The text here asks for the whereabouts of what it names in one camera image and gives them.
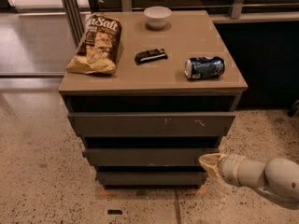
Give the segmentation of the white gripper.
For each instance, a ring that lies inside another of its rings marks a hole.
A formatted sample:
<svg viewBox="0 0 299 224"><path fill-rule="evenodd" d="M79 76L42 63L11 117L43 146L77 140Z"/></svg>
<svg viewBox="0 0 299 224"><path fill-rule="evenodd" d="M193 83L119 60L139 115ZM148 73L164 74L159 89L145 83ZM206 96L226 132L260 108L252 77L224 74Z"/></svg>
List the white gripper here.
<svg viewBox="0 0 299 224"><path fill-rule="evenodd" d="M240 187L238 169L244 159L242 155L211 153L200 156L199 163L210 176L221 176L225 183Z"/></svg>

